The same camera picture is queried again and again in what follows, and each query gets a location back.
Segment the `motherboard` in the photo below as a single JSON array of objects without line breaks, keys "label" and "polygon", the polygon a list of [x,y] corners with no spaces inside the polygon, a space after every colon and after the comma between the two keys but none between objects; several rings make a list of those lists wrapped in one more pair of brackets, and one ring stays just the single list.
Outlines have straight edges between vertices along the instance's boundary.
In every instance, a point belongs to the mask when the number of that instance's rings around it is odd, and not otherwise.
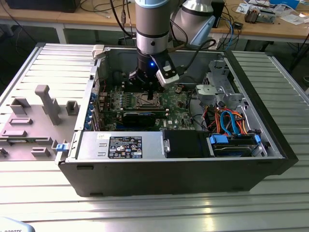
[{"label": "motherboard", "polygon": [[99,94],[100,131],[194,130],[187,94],[175,85],[148,99],[147,93],[116,86]]}]

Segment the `white label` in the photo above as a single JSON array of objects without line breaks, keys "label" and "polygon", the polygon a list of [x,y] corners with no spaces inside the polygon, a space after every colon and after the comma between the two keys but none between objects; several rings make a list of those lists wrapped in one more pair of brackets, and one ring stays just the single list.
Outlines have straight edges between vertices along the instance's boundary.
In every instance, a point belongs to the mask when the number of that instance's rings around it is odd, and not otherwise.
[{"label": "white label", "polygon": [[98,133],[97,139],[109,139],[111,134],[105,134],[105,133]]}]

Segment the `table leg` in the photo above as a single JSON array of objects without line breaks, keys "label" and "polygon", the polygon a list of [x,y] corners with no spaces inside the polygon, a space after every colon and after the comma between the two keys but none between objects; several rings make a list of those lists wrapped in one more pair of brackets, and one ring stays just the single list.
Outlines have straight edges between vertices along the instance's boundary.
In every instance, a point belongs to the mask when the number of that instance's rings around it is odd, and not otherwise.
[{"label": "table leg", "polygon": [[14,36],[11,26],[12,25],[1,25],[2,30],[10,37]]},{"label": "table leg", "polygon": [[260,52],[265,52],[267,46],[270,45],[270,44],[274,44],[274,42],[272,42],[272,43],[271,43],[271,41],[264,42],[261,49],[260,49]]},{"label": "table leg", "polygon": [[59,38],[59,43],[61,44],[67,44],[67,38],[66,35],[64,33],[64,27],[62,26],[57,26],[55,27],[58,38]]},{"label": "table leg", "polygon": [[96,38],[96,42],[100,42],[100,37],[98,35],[98,30],[95,30],[95,38]]},{"label": "table leg", "polygon": [[251,44],[251,40],[247,40],[244,51],[248,51],[248,47],[250,46],[250,44]]}]

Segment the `blue cable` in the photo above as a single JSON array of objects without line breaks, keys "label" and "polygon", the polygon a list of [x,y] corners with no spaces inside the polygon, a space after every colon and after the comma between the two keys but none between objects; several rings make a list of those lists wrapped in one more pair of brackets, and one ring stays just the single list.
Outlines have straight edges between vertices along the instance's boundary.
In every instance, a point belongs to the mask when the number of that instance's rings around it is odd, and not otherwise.
[{"label": "blue cable", "polygon": [[223,129],[228,135],[230,135],[230,136],[232,135],[232,133],[229,132],[229,131],[225,128],[225,126],[224,126],[223,117],[224,117],[225,114],[230,114],[233,131],[234,131],[235,134],[240,135],[240,132],[239,132],[239,130],[238,130],[237,126],[236,126],[236,123],[235,123],[235,118],[234,118],[233,114],[232,114],[231,112],[229,112],[229,111],[223,111],[223,112],[221,113],[221,116],[220,116],[220,124],[221,124],[222,129]]},{"label": "blue cable", "polygon": [[228,45],[227,45],[227,47],[226,47],[226,51],[228,50],[228,48],[230,47],[230,45],[231,45],[231,42],[232,42],[232,39],[233,39],[233,34],[234,34],[234,30],[233,30],[233,27],[232,27],[232,24],[231,24],[231,22],[229,21],[229,20],[227,20],[226,19],[226,21],[230,24],[230,29],[231,29],[231,38],[230,38],[230,41],[229,41],[229,43],[228,43]]}]

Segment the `sticker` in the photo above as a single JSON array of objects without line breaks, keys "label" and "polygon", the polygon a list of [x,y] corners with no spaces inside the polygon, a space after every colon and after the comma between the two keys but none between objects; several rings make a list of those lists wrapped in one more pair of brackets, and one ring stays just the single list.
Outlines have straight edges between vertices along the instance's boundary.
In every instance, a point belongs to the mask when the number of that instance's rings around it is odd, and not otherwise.
[{"label": "sticker", "polygon": [[106,133],[98,133],[97,134],[97,139],[109,139],[111,134],[106,134]]},{"label": "sticker", "polygon": [[110,159],[142,158],[142,139],[140,136],[110,137]]}]

